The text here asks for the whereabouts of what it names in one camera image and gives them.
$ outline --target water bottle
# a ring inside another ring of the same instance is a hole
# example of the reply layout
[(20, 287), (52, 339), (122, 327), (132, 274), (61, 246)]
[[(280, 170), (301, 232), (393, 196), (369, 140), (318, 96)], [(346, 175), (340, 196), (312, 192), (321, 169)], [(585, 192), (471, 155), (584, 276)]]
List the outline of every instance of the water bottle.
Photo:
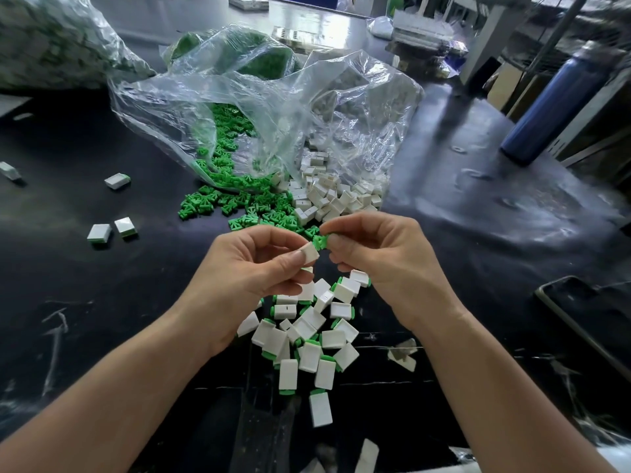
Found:
[(624, 54), (596, 41), (585, 43), (502, 141), (501, 151), (517, 164), (532, 163), (607, 83)]

